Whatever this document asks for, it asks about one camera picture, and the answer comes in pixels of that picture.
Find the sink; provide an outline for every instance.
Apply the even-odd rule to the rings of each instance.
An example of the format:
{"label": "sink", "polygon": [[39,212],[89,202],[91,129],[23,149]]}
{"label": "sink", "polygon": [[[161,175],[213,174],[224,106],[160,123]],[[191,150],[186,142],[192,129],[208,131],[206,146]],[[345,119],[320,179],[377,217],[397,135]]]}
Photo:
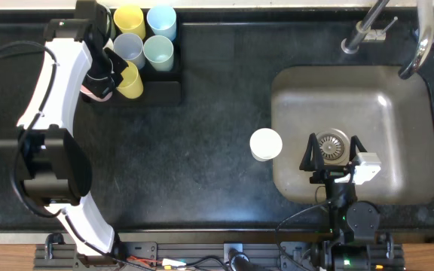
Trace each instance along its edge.
{"label": "sink", "polygon": [[[434,198],[434,126],[428,88],[419,75],[398,77],[392,66],[293,67],[272,83],[272,128],[283,140],[274,183],[294,202],[315,203],[317,184],[299,170],[309,135],[317,134],[329,164],[348,160],[358,136],[377,153],[381,171],[356,186],[360,200],[419,204]],[[325,199],[324,189],[317,199]]]}

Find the black countertop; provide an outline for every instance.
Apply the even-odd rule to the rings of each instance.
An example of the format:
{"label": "black countertop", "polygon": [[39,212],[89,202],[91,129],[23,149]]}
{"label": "black countertop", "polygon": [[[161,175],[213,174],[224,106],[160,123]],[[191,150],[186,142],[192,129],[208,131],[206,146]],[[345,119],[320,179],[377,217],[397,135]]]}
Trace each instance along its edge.
{"label": "black countertop", "polygon": [[[362,11],[296,11],[294,21],[275,11],[264,19],[239,12],[179,14],[185,93],[179,107],[78,103],[74,135],[93,166],[91,193],[117,230],[272,228],[307,208],[275,188],[272,162],[257,162],[250,154],[251,134],[270,127],[270,84],[276,74],[294,65],[401,65],[416,46],[410,35],[415,11],[400,11],[405,19],[384,43],[364,44],[352,56],[339,45]],[[391,16],[388,11],[377,25]],[[250,17],[261,19],[245,23]],[[0,23],[0,45],[42,42],[44,24],[25,20]],[[0,134],[28,105],[41,58],[0,60]],[[434,112],[434,50],[420,74],[429,84]],[[434,201],[379,208],[383,229],[434,229]],[[325,228],[326,217],[307,214],[296,227]],[[0,155],[0,231],[61,228],[57,220],[37,218],[18,202]]]}

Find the wooden floor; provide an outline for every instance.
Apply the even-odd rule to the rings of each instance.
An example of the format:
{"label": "wooden floor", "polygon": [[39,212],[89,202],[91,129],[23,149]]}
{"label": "wooden floor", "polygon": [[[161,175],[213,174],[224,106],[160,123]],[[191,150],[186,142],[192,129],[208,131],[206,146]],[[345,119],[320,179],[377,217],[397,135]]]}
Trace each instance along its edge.
{"label": "wooden floor", "polygon": [[[434,244],[409,244],[404,248],[408,271],[434,271]],[[31,270],[34,253],[34,245],[0,245],[0,271]]]}

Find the faucet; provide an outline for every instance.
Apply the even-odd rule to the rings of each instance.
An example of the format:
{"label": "faucet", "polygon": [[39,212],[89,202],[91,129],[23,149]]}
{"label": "faucet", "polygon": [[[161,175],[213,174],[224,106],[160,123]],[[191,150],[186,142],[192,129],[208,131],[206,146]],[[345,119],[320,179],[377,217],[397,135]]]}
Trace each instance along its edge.
{"label": "faucet", "polygon": [[[386,7],[390,0],[377,0],[374,6],[366,14],[362,21],[356,24],[355,29],[349,38],[345,38],[341,42],[341,49],[348,54],[356,53],[359,49],[359,44],[365,39],[366,35],[371,31],[371,25],[375,22],[377,16]],[[418,20],[420,36],[418,38],[418,46],[413,55],[413,59],[408,65],[404,65],[398,72],[401,79],[410,78],[425,62],[434,38],[434,17],[432,0],[417,0]]]}

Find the drain strainer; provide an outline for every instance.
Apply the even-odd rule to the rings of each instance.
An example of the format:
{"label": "drain strainer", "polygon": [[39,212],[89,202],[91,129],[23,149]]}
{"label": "drain strainer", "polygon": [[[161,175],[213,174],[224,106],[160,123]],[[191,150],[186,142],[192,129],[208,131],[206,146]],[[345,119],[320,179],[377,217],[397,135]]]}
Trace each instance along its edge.
{"label": "drain strainer", "polygon": [[350,140],[338,129],[328,129],[316,135],[322,158],[327,164],[346,163],[349,156]]}
{"label": "drain strainer", "polygon": [[319,139],[319,146],[322,157],[327,160],[336,160],[344,153],[344,143],[335,135],[324,135]]}

